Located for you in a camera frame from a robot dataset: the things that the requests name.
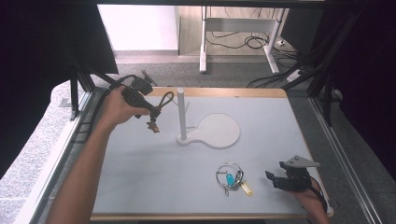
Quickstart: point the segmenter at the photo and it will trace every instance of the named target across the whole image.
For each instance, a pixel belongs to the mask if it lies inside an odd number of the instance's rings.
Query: blue object
[[[227,174],[226,176],[227,179],[227,184],[232,186],[235,182],[233,181],[233,175],[232,174]]]

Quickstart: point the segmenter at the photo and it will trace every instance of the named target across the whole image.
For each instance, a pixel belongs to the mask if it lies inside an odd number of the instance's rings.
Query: black fabric
[[[2,1],[0,26],[2,177],[43,117],[54,87],[79,67],[118,69],[95,5]]]
[[[396,28],[390,1],[370,1],[336,55],[341,109],[396,179]]]

